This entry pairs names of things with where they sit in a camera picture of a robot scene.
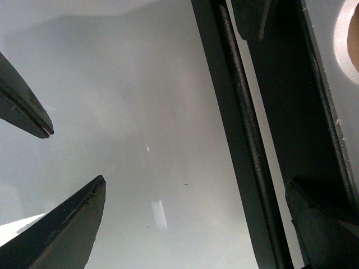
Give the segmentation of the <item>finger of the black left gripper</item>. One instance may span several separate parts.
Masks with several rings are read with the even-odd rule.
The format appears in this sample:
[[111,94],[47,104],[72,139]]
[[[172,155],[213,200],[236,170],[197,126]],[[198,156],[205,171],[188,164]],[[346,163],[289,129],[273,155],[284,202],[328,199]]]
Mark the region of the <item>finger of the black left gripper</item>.
[[237,30],[243,40],[263,39],[265,25],[274,1],[271,0],[234,0],[232,9]]
[[4,55],[1,55],[1,119],[38,138],[54,134],[48,113]]

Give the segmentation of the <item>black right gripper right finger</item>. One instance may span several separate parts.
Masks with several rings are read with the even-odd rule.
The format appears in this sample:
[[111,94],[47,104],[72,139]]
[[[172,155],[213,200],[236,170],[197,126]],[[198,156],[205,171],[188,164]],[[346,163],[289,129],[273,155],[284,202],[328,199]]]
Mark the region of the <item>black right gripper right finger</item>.
[[300,180],[286,201],[307,268],[358,268],[358,216]]

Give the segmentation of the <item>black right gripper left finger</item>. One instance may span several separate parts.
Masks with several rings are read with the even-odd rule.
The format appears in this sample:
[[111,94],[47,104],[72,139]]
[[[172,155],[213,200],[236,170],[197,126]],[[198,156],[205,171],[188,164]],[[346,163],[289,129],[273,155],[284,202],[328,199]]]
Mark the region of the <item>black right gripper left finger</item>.
[[103,216],[99,175],[27,230],[1,246],[1,268],[84,268]]

